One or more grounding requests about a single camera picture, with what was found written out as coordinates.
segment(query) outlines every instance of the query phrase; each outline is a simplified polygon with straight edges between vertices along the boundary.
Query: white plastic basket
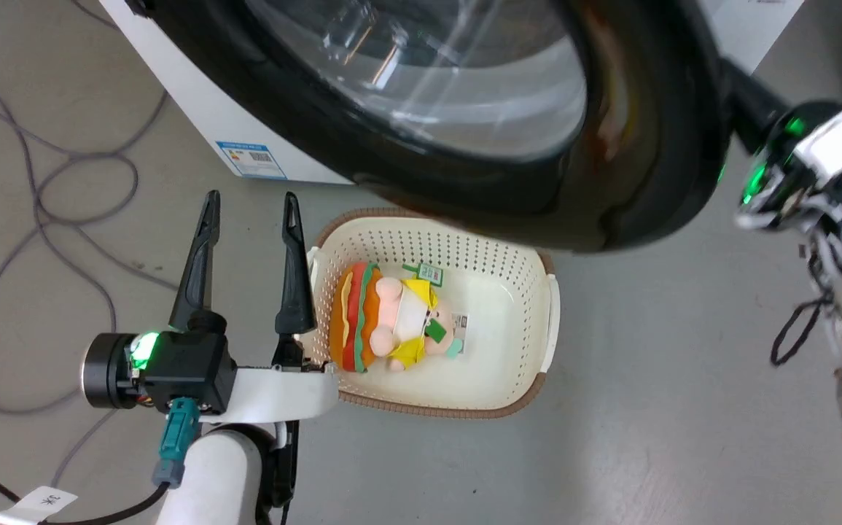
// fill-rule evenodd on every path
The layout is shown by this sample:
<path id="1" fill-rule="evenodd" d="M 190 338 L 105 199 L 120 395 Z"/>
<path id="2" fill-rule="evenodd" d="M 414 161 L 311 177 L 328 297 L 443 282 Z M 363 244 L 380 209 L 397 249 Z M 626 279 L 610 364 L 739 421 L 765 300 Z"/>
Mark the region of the white plastic basket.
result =
<path id="1" fill-rule="evenodd" d="M 429 357 L 407 372 L 381 361 L 366 373 L 340 374 L 344 401 L 448 418 L 501 418 L 531 402 L 553 359 L 560 326 L 560 288 L 550 257 L 475 236 L 400 209 L 347 213 L 324 229 L 308 253 L 318 329 L 302 335 L 308 357 L 330 360 L 330 309 L 340 274 L 368 260 L 385 276 L 407 278 L 401 265 L 444 270 L 437 289 L 469 316 L 457 359 Z"/>

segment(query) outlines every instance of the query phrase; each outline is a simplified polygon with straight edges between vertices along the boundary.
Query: green led light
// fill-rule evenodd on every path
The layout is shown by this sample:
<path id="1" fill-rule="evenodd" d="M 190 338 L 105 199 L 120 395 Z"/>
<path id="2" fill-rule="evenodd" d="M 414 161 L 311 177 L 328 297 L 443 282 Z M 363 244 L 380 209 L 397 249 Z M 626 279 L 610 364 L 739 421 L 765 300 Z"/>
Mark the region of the green led light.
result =
<path id="1" fill-rule="evenodd" d="M 761 164 L 755 169 L 755 173 L 751 176 L 748 185 L 744 187 L 744 192 L 741 194 L 741 203 L 746 205 L 751 202 L 755 195 L 761 193 L 764 189 L 764 173 L 767 173 L 767 164 Z"/>
<path id="2" fill-rule="evenodd" d="M 148 366 L 148 359 L 152 358 L 152 350 L 155 349 L 155 341 L 158 339 L 158 332 L 143 333 L 136 339 L 135 348 L 132 349 L 132 367 L 144 370 Z"/>
<path id="3" fill-rule="evenodd" d="M 803 136 L 806 133 L 806 122 L 797 117 L 793 117 L 790 119 L 790 122 L 787 123 L 787 126 L 784 126 L 784 129 L 787 130 L 790 134 L 795 134 L 795 136 Z"/>

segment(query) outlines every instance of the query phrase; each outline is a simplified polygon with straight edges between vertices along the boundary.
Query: stuffed toy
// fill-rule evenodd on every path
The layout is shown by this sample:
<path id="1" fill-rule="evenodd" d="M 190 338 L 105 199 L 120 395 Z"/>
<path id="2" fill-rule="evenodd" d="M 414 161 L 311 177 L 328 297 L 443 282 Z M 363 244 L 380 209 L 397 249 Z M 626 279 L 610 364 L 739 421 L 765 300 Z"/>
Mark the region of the stuffed toy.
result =
<path id="1" fill-rule="evenodd" d="M 456 357 L 463 341 L 453 312 L 430 281 L 393 279 L 358 262 L 340 276 L 330 313 L 330 356 L 347 372 L 365 372 L 377 358 L 391 371 L 407 370 L 427 355 Z"/>

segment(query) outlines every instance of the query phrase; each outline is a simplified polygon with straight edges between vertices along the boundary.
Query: gray floor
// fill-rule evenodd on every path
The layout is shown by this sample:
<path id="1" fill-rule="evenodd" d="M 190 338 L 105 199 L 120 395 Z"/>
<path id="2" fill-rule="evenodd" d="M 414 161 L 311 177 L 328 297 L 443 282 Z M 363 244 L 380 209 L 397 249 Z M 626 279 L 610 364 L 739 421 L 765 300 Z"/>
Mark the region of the gray floor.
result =
<path id="1" fill-rule="evenodd" d="M 842 99 L 842 2 L 808 0 L 760 74 L 800 100 Z M 0 0 L 0 92 L 22 123 L 62 145 L 105 149 L 147 115 L 160 86 L 118 34 L 64 0 Z M 300 196 L 313 237 L 334 216 L 374 206 L 361 190 L 234 179 L 176 106 L 131 153 L 139 192 L 88 228 L 107 249 L 175 280 L 204 192 L 220 189 L 214 305 L 241 362 L 270 358 L 283 249 L 281 196 Z M 60 162 L 34 147 L 41 172 Z M 747 161 L 734 150 L 717 198 L 683 232 L 604 257 L 556 256 L 560 346 L 544 391 L 501 421 L 419 419 L 340 405 L 304 424 L 292 523 L 842 523 L 842 442 L 830 355 L 815 336 L 780 370 L 768 346 L 810 298 L 797 239 L 733 228 Z M 45 196 L 55 209 L 106 209 L 127 173 L 97 163 Z M 15 137 L 0 123 L 0 260 L 31 226 Z M 171 293 L 108 265 L 73 233 L 56 242 L 100 276 L 120 329 L 167 319 Z M 0 402 L 33 405 L 77 381 L 81 349 L 106 309 L 41 242 L 0 289 Z M 83 401 L 35 418 L 0 416 L 0 479 L 47 484 L 101 413 Z M 151 491 L 162 419 L 132 410 L 71 463 L 80 495 L 61 518 L 117 510 Z M 128 523 L 151 523 L 157 508 Z"/>

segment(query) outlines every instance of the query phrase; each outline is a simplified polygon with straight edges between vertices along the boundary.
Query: washing machine door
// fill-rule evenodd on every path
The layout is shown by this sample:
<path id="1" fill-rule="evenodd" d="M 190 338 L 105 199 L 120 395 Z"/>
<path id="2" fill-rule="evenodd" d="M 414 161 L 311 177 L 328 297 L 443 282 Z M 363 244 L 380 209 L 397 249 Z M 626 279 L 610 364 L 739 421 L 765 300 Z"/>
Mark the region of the washing machine door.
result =
<path id="1" fill-rule="evenodd" d="M 720 61 L 693 0 L 140 5 L 314 159 L 486 235 L 637 245 L 688 222 L 720 176 Z"/>

